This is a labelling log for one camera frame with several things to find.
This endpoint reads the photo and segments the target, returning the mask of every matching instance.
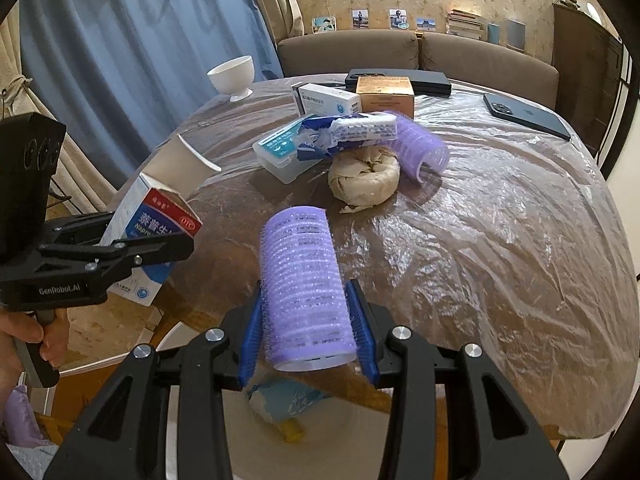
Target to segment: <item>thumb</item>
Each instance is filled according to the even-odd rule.
[[[27,343],[39,343],[44,338],[44,330],[40,324],[22,312],[0,310],[0,332]]]

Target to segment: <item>sofa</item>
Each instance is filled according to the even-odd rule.
[[[448,78],[508,92],[552,110],[558,71],[509,48],[460,36],[408,30],[337,30],[278,44],[285,77],[346,73],[352,68],[444,72]]]

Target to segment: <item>gray handle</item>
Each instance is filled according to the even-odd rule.
[[[42,326],[56,319],[53,310],[36,311],[36,319]],[[27,372],[27,384],[34,388],[52,388],[58,384],[60,373],[40,356],[42,343],[25,343],[14,337],[15,351]]]

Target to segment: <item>human hand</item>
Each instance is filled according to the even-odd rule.
[[[0,310],[0,374],[11,375],[23,370],[12,336],[27,343],[42,341],[41,357],[54,368],[59,367],[64,362],[69,342],[66,308],[57,309],[55,319],[45,327],[22,312]]]

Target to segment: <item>transparent plastic sheet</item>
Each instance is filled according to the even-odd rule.
[[[252,150],[297,116],[289,86],[300,80],[344,76],[258,83],[239,104],[216,97],[177,130],[223,168],[189,200],[204,225],[172,274],[177,291],[222,318],[259,277],[264,223],[288,206],[322,207],[342,278],[359,279],[369,301],[437,345],[479,342],[541,425],[579,438],[610,430],[636,374],[638,296],[622,222],[577,136],[495,119],[473,86],[417,96],[415,119],[450,150],[443,176],[425,174],[423,187],[402,176],[387,202],[339,214],[328,163],[286,186]]]

